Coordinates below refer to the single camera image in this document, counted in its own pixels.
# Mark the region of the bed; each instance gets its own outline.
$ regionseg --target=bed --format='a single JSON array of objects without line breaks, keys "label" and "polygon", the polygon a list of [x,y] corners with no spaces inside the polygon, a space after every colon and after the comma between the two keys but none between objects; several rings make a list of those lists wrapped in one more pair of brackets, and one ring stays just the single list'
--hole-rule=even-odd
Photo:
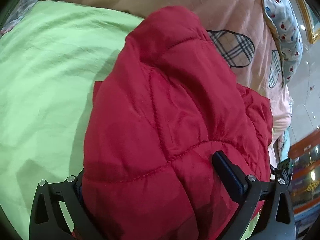
[{"label": "bed", "polygon": [[[290,95],[262,0],[63,1],[36,3],[0,39],[0,204],[23,239],[38,181],[82,169],[94,81],[110,73],[126,35],[163,6],[195,12],[237,81],[270,99],[276,166],[272,146],[290,124]],[[234,48],[240,53],[230,57]]]}]

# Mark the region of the silver screw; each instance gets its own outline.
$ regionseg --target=silver screw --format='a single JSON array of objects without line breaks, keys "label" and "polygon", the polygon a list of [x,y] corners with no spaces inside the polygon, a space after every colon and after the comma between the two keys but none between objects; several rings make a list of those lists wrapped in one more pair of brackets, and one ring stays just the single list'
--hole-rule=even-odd
[{"label": "silver screw", "polygon": [[256,181],[256,180],[257,180],[257,178],[256,178],[254,175],[249,175],[249,176],[248,176],[248,179],[249,179],[250,181]]},{"label": "silver screw", "polygon": [[73,182],[75,180],[75,176],[71,175],[69,177],[67,177],[67,182]]},{"label": "silver screw", "polygon": [[45,180],[42,179],[40,182],[39,182],[39,186],[43,186],[45,184]]},{"label": "silver screw", "polygon": [[279,182],[281,185],[284,185],[284,184],[285,184],[284,179],[278,179],[278,182]]}]

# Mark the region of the white tile floor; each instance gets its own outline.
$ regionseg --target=white tile floor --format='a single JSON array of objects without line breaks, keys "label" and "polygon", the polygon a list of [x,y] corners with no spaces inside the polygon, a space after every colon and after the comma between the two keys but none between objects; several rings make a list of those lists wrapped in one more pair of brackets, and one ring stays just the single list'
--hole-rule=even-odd
[{"label": "white tile floor", "polygon": [[[296,0],[290,2],[299,26],[304,26]],[[290,96],[294,101],[289,130],[291,145],[320,127],[320,41],[311,45],[303,27],[300,28],[300,32],[304,46],[302,61],[288,84]]]}]

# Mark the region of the red quilted fabric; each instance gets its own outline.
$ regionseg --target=red quilted fabric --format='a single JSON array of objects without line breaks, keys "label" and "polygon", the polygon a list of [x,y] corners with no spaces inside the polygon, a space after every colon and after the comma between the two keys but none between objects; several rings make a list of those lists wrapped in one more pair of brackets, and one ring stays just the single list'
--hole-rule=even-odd
[{"label": "red quilted fabric", "polygon": [[237,204],[212,153],[269,181],[271,129],[269,99],[236,83],[198,17],[163,8],[127,36],[95,86],[85,205],[110,239],[215,239]]}]

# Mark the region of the framed picture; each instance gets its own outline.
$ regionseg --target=framed picture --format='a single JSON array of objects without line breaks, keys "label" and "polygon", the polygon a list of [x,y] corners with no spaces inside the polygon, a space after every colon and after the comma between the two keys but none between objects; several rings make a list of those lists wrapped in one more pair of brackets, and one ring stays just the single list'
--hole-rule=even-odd
[{"label": "framed picture", "polygon": [[320,38],[320,22],[305,0],[296,1],[302,14],[308,41],[311,44],[315,44],[316,41]]}]

